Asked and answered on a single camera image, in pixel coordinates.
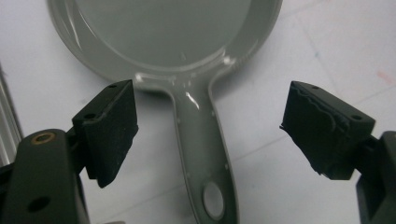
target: frying pan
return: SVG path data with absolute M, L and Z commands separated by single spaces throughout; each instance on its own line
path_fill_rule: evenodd
M 97 74 L 168 94 L 198 223 L 239 222 L 211 87 L 270 34 L 281 0 L 49 0 L 66 46 Z

